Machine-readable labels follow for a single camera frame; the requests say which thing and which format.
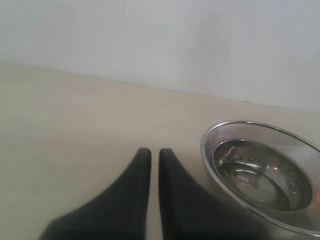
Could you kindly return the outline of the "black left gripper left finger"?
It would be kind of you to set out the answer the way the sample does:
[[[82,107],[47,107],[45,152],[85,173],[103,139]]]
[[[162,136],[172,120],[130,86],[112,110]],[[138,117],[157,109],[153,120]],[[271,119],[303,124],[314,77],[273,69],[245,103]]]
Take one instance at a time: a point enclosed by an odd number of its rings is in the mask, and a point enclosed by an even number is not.
[[[78,209],[54,219],[40,239],[145,239],[151,160],[151,151],[139,148],[113,184]]]

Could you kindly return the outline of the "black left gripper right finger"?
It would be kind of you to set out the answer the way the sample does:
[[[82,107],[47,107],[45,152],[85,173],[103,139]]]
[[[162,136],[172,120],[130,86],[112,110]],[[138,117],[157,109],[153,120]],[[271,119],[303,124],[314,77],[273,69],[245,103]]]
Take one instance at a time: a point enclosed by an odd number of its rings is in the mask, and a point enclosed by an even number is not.
[[[268,240],[258,221],[213,197],[170,148],[159,151],[158,194],[165,240]]]

